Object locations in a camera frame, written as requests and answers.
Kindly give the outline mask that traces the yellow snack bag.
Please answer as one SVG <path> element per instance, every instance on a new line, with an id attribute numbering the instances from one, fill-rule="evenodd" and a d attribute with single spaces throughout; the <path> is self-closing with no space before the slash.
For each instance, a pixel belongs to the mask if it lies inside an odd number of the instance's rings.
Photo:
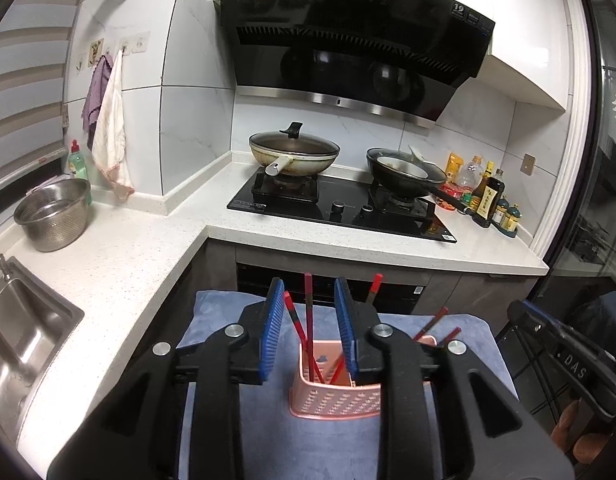
<path id="1" fill-rule="evenodd" d="M 455 153 L 451 153 L 448 157 L 447 164 L 445 165 L 445 175 L 447 176 L 447 181 L 449 183 L 454 183 L 457 175 L 459 174 L 462 166 L 464 165 L 464 160 L 460 155 Z"/>

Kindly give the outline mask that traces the red chopstick middle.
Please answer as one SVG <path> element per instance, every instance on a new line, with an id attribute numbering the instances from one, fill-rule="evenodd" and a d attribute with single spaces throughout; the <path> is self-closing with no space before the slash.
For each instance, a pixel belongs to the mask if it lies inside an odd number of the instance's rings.
<path id="1" fill-rule="evenodd" d="M 361 386 L 378 381 L 383 369 L 381 352 L 372 344 L 371 333 L 379 324 L 373 302 L 383 276 L 376 274 L 365 301 L 352 298 L 345 278 L 337 278 L 334 286 L 335 311 L 341 353 L 350 378 Z"/>

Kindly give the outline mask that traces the dark soy sauce bottle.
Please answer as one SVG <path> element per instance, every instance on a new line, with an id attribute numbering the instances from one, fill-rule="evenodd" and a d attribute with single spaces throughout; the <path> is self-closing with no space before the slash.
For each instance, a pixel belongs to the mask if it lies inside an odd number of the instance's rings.
<path id="1" fill-rule="evenodd" d="M 472 210 L 472 221 L 481 226 L 483 229 L 489 228 L 494 211 L 498 207 L 498 201 L 501 200 L 505 190 L 503 180 L 504 171 L 501 168 L 495 170 L 494 175 L 490 176 L 482 185 L 479 185 L 477 190 L 472 193 L 477 202 Z"/>

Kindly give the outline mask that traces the blue fabric mat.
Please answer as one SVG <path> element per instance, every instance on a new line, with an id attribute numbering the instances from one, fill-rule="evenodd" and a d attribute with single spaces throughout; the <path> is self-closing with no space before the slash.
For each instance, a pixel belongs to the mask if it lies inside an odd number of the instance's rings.
<path id="1" fill-rule="evenodd" d="M 262 300 L 245 292 L 201 290 L 196 293 L 194 315 L 178 349 L 200 344 L 212 333 L 236 322 L 244 307 Z M 333 308 L 313 308 L 317 339 L 339 339 Z M 388 323 L 414 336 L 431 315 L 379 313 Z M 463 340 L 498 379 L 517 396 L 512 377 L 488 323 L 468 314 L 447 315 L 431 331 L 437 338 L 460 327 Z M 242 386 L 241 417 L 245 479 L 376 479 L 379 417 L 355 420 L 314 420 L 291 414 L 289 388 L 298 364 L 298 339 L 285 315 L 274 370 L 262 387 Z M 192 403 L 195 385 L 187 388 L 179 452 L 179 479 L 189 475 Z"/>

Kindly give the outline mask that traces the green dish soap bottle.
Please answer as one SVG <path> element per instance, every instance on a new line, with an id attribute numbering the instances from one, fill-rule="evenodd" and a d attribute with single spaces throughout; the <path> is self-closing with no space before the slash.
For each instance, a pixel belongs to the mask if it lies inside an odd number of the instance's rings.
<path id="1" fill-rule="evenodd" d="M 80 145 L 77 140 L 73 140 L 72 144 L 70 144 L 67 168 L 73 178 L 90 181 L 84 155 L 80 151 Z"/>

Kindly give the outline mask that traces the red chopstick far left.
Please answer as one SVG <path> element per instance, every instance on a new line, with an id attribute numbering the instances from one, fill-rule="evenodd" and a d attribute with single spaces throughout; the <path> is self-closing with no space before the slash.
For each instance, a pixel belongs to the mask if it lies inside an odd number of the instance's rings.
<path id="1" fill-rule="evenodd" d="M 317 379 L 319 382 L 321 382 L 321 384 L 324 384 L 324 378 L 322 376 L 321 370 L 317 365 L 317 361 L 314 359 L 313 345 L 309 343 L 309 339 L 305 331 L 303 330 L 300 318 L 296 311 L 293 300 L 291 300 L 291 294 L 289 292 L 284 292 L 284 304 L 289 316 L 291 317 L 291 322 L 294 325 L 295 331 L 302 345 L 302 349 L 304 352 L 306 352 L 309 365 L 309 378 L 311 382 L 314 382 Z"/>

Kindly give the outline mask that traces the purple hanging cloth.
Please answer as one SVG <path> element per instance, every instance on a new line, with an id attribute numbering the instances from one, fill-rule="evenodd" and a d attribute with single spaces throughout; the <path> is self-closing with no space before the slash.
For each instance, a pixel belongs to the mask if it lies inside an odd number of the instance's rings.
<path id="1" fill-rule="evenodd" d="M 90 87 L 84 100 L 82 109 L 82 129 L 87 135 L 87 147 L 91 150 L 95 135 L 96 124 L 103 103 L 107 82 L 113 69 L 113 60 L 109 54 L 104 54 L 96 63 L 90 81 Z"/>

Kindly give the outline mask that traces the stainless steel bowl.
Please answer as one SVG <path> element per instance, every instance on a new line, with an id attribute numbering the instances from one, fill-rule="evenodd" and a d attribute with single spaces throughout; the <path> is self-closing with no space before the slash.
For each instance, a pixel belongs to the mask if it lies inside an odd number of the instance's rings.
<path id="1" fill-rule="evenodd" d="M 35 250 L 56 252 L 86 229 L 90 192 L 90 182 L 79 178 L 43 185 L 17 205 L 14 221 Z"/>

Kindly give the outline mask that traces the black gas stove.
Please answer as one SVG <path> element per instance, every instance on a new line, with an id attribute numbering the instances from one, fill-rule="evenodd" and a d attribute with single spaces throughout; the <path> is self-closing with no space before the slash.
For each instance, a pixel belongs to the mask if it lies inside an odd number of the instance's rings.
<path id="1" fill-rule="evenodd" d="M 399 205 L 378 183 L 329 176 L 271 177 L 259 169 L 227 206 L 232 210 L 455 243 L 436 205 L 415 198 Z"/>

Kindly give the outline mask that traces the cream wok with lid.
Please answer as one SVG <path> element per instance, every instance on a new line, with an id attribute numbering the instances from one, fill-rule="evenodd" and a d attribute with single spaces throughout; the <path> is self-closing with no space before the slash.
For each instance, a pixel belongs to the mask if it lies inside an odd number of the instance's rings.
<path id="1" fill-rule="evenodd" d="M 319 136 L 301 132 L 302 123 L 286 129 L 254 133 L 248 143 L 251 154 L 269 177 L 313 177 L 332 166 L 340 147 Z"/>

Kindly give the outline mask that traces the red instant noodle cup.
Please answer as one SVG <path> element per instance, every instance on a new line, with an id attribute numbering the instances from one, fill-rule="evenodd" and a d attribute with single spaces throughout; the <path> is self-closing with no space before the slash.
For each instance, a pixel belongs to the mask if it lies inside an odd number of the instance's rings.
<path id="1" fill-rule="evenodd" d="M 457 188 L 452 183 L 445 182 L 445 184 L 442 184 L 442 185 L 439 186 L 439 190 L 443 194 L 450 196 L 452 198 L 452 200 L 454 200 L 454 202 L 459 203 L 460 204 L 460 208 L 457 209 L 457 207 L 455 207 L 453 204 L 448 203 L 442 197 L 437 196 L 436 197 L 436 203 L 437 203 L 437 205 L 439 207 L 441 207 L 443 209 L 446 209 L 446 210 L 458 210 L 460 212 L 463 211 L 463 204 L 461 203 L 462 190 L 460 188 Z"/>

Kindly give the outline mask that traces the clear plastic bottle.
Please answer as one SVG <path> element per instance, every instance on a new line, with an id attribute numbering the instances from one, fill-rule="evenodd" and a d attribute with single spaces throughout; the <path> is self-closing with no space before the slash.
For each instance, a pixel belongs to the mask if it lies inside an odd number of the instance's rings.
<path id="1" fill-rule="evenodd" d="M 463 194 L 470 194 L 477 188 L 481 181 L 482 157 L 475 155 L 459 172 L 455 179 L 455 184 L 459 187 Z"/>

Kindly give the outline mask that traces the black range hood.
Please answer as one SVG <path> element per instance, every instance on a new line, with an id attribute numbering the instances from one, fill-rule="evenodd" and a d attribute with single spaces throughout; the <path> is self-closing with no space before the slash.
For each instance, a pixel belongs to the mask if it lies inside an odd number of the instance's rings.
<path id="1" fill-rule="evenodd" d="M 238 91 L 436 125 L 495 23 L 457 0 L 219 0 Z"/>

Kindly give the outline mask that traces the black frying pan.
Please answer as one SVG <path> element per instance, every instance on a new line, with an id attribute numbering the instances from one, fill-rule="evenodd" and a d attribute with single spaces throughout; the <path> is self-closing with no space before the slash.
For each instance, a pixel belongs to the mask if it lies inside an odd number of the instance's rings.
<path id="1" fill-rule="evenodd" d="M 369 148 L 366 151 L 366 162 L 373 182 L 393 196 L 408 200 L 427 195 L 439 196 L 457 209 L 460 208 L 459 203 L 439 190 L 439 186 L 447 182 L 443 170 L 433 162 L 422 159 L 421 153 L 416 150 L 407 154 L 389 148 Z M 471 216 L 472 211 L 463 204 L 462 214 Z"/>

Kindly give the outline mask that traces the white pink hanging towel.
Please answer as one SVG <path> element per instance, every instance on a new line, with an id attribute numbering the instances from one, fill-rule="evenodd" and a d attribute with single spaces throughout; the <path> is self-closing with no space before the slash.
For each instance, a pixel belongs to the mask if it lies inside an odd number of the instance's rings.
<path id="1" fill-rule="evenodd" d="M 120 203 L 134 193 L 126 157 L 124 101 L 122 101 L 122 62 L 120 49 L 113 62 L 102 99 L 92 145 L 92 158 Z"/>

